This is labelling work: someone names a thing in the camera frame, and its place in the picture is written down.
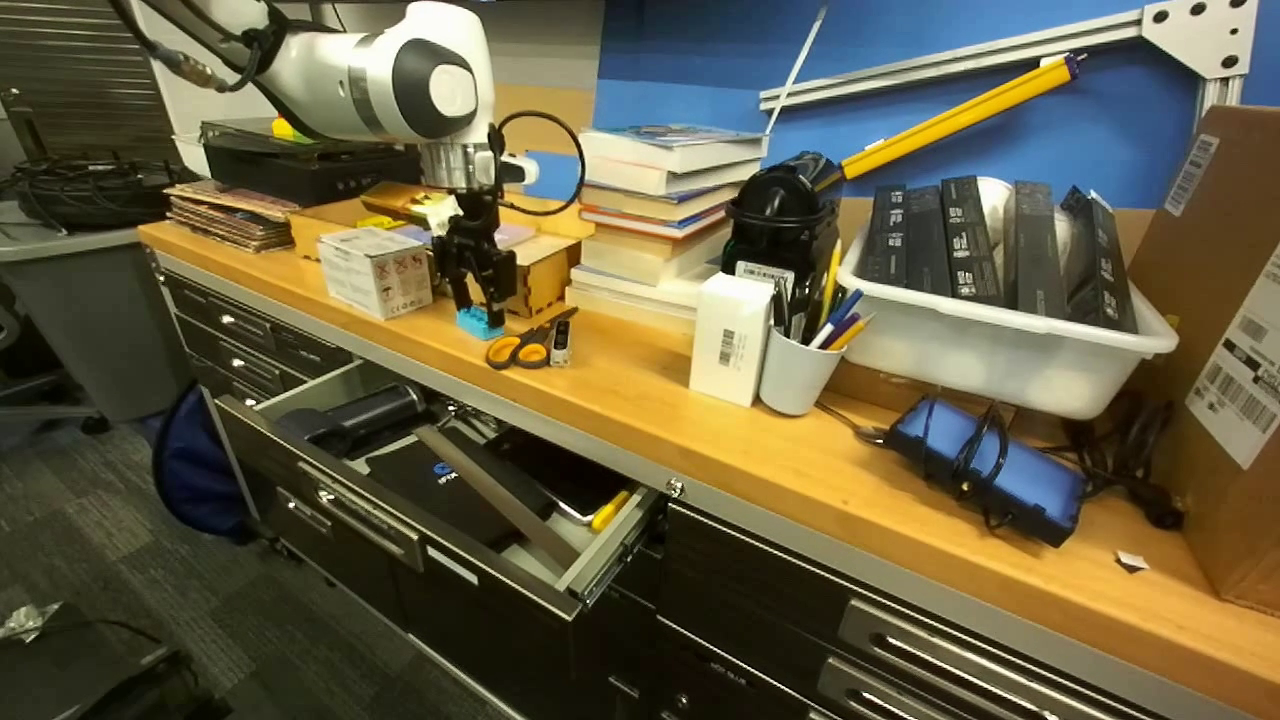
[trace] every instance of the wooden countertop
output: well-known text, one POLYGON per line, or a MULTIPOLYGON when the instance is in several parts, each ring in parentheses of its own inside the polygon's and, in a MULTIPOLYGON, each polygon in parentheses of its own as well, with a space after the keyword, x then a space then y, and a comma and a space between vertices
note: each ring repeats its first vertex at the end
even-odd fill
MULTIPOLYGON (((954 510, 892 451, 850 440, 827 413, 778 422, 765 407, 693 395, 682 389, 689 350, 675 337, 580 311, 567 369, 493 372, 480 359, 483 343, 451 325, 447 304, 379 325, 333 304, 321 268, 301 264, 290 252, 253 257, 176 224, 145 224, 139 241, 462 383, 631 450, 675 475, 695 475, 1059 637, 1238 706, 1253 718, 1280 718, 1280 619, 1217 602, 1188 544, 1146 528, 1120 497, 1087 500, 1063 549, 986 536, 976 514, 954 510), (1120 571, 1116 549, 1138 554, 1150 569, 1120 571)), ((876 418, 876 407, 844 395, 830 395, 830 403, 850 418, 876 418)))

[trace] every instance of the pen holder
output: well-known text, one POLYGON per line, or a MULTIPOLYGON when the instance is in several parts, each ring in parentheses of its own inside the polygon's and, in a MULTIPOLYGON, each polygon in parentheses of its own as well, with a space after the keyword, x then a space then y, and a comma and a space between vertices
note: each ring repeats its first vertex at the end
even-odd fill
POLYGON ((783 333, 767 333, 765 375, 759 375, 759 403, 778 418, 802 418, 825 395, 838 351, 830 350, 802 350, 783 333))

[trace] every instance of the paper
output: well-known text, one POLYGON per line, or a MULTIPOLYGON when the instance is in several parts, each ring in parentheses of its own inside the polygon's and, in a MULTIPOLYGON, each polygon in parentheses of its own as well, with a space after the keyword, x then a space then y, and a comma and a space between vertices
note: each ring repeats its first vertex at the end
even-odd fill
POLYGON ((1188 413, 1247 473, 1280 418, 1280 244, 1188 391, 1188 413))
POLYGON ((1219 139, 1209 135, 1209 131, 1194 135, 1185 168, 1177 173, 1177 180, 1170 180, 1170 188, 1168 188, 1168 196, 1162 196, 1162 214, 1168 214, 1168 217, 1185 217, 1185 214, 1188 214, 1188 203, 1192 203, 1192 196, 1194 196, 1194 188, 1200 188, 1200 180, 1202 180, 1202 173, 1209 173, 1209 164, 1213 164, 1213 158, 1217 158, 1217 144, 1219 144, 1219 139))

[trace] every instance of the blue wall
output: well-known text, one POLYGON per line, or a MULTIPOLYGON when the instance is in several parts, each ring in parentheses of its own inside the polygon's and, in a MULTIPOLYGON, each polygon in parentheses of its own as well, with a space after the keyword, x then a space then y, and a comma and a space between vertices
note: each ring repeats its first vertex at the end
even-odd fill
MULTIPOLYGON (((759 88, 783 84, 815 0, 607 0, 594 127, 613 125, 729 125, 765 127, 759 88)), ((944 54, 976 41, 1035 34, 1066 19, 1138 10, 1132 0, 834 0, 799 71, 834 78, 944 54)), ((788 107, 771 161, 815 147, 830 161, 944 113, 998 80, 982 71, 876 95, 788 107)), ((1280 10, 1259 11, 1255 63, 1242 99, 1280 99, 1280 10)), ((925 147, 869 180, 933 184, 954 173, 1084 184, 1110 203, 1159 203, 1192 131, 1194 80, 1146 45, 1096 54, 1078 80, 1027 107, 997 117, 949 144, 925 147)))

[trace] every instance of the robotic arm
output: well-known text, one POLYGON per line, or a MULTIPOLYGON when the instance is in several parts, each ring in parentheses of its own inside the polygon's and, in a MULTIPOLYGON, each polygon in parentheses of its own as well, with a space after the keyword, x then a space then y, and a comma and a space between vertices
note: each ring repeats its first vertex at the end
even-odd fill
POLYGON ((321 139, 418 144, 425 184, 457 191, 462 217, 434 241, 434 264, 457 308, 470 308, 469 276, 483 287, 486 330, 515 293, 515 257, 501 252, 501 135, 493 131, 493 59, 480 15, 416 0, 385 34, 295 26, 269 0, 137 0, 203 45, 220 69, 148 41, 123 0, 123 28, 167 71, 234 92, 255 84, 274 113, 321 139))

